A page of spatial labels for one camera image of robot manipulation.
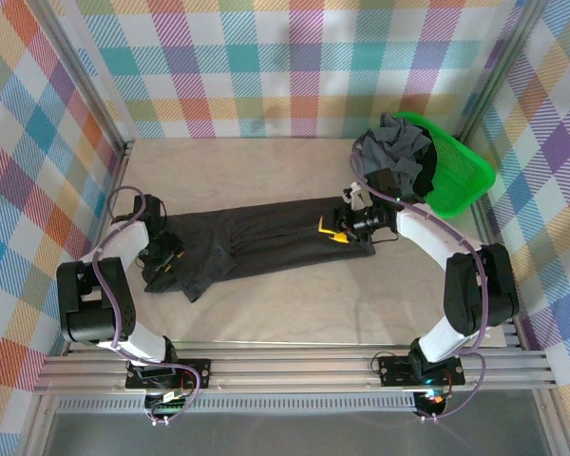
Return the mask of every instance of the metal rail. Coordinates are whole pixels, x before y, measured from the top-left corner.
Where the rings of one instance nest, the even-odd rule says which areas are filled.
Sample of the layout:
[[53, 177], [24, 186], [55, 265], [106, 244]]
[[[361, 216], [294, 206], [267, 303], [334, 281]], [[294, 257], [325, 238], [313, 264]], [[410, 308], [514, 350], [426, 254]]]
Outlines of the metal rail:
[[548, 0], [532, 0], [523, 4], [520, 19], [513, 30], [512, 35], [504, 45], [499, 62], [492, 71], [490, 78], [485, 83], [477, 102], [471, 110], [471, 115], [462, 127], [461, 142], [467, 144], [479, 125], [482, 123], [485, 113], [492, 105], [499, 89], [506, 80], [511, 68], [517, 62], [522, 53], [523, 46], [530, 33], [542, 17], [542, 13], [548, 4]]
[[[380, 351], [406, 355], [409, 349], [391, 346], [317, 346], [270, 344], [178, 344], [179, 355], [212, 360], [211, 393], [422, 391], [429, 387], [383, 388], [370, 361]], [[518, 347], [482, 349], [487, 371], [483, 389], [532, 390], [555, 387], [543, 351]], [[481, 364], [462, 358], [466, 385], [472, 390]], [[115, 353], [73, 346], [67, 356], [47, 359], [36, 386], [41, 394], [139, 394], [125, 390], [125, 361]]]
[[78, 57], [78, 52], [71, 44], [69, 37], [55, 15], [53, 8], [47, 0], [29, 0], [28, 6], [36, 20], [47, 35], [50, 43], [55, 47], [60, 62], [66, 68], [72, 82], [83, 94], [90, 112], [99, 123], [105, 135], [110, 139], [119, 155], [125, 151], [126, 140], [110, 115], [99, 91], [92, 83], [85, 66]]

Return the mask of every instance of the green basket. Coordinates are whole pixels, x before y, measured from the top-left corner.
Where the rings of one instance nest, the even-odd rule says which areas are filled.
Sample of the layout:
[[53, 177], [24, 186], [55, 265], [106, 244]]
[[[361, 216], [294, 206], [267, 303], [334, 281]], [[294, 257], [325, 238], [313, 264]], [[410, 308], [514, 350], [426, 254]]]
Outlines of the green basket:
[[434, 123], [414, 112], [400, 112], [394, 117], [426, 128], [433, 139], [437, 169], [434, 190], [426, 200], [435, 214], [444, 219], [460, 215], [494, 184], [496, 174], [490, 163]]

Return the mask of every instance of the white tabletop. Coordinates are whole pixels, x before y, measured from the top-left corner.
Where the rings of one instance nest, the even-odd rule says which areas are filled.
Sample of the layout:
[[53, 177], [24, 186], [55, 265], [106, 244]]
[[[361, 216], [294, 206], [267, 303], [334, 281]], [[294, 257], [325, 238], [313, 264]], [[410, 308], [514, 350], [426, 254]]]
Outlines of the white tabletop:
[[[137, 140], [123, 184], [169, 214], [332, 197], [352, 181], [351, 140]], [[132, 210], [122, 193], [115, 214]], [[469, 215], [454, 221], [477, 236]], [[389, 238], [388, 230], [374, 239]], [[194, 304], [182, 292], [147, 294], [127, 271], [139, 320], [173, 340], [408, 345], [443, 316], [444, 272], [412, 242], [377, 255], [213, 284]], [[502, 330], [484, 342], [503, 346]]]

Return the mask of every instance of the metal grate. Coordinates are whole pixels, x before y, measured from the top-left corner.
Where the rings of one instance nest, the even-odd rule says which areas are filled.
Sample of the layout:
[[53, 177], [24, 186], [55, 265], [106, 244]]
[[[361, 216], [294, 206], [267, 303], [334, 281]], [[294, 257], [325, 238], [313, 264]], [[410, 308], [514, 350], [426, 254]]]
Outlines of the metal grate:
[[[354, 411], [409, 411], [413, 393], [364, 394], [211, 394], [201, 396], [190, 412], [337, 413]], [[143, 396], [63, 396], [57, 413], [138, 413]]]

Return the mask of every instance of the colorful plaid fabric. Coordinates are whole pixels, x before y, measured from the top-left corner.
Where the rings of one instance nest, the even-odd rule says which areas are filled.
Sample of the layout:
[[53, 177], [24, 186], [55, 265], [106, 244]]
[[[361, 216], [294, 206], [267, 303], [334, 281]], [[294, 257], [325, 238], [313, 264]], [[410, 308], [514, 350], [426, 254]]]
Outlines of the colorful plaid fabric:
[[509, 17], [506, 19], [504, 27], [501, 30], [501, 34], [496, 40], [496, 44], [492, 48], [492, 51], [490, 52], [490, 55], [485, 62], [484, 69], [478, 78], [477, 84], [475, 85], [473, 92], [470, 94], [468, 100], [466, 101], [465, 109], [463, 109], [455, 132], [458, 133], [463, 131], [469, 116], [476, 107], [476, 103], [482, 94], [482, 91], [485, 89], [486, 84], [494, 75], [497, 64], [501, 61], [504, 51], [506, 50], [506, 45], [511, 39], [511, 36], [513, 35], [513, 32], [515, 31], [515, 28], [520, 21], [523, 7], [528, 4], [528, 1], [531, 0], [516, 0], [513, 10], [509, 13]]
[[489, 221], [570, 416], [570, 0], [549, 3], [472, 146], [499, 169]]
[[453, 129], [515, 1], [77, 4], [141, 137], [353, 138], [385, 111]]
[[55, 269], [89, 248], [115, 163], [24, 1], [0, 1], [0, 455], [61, 348]]

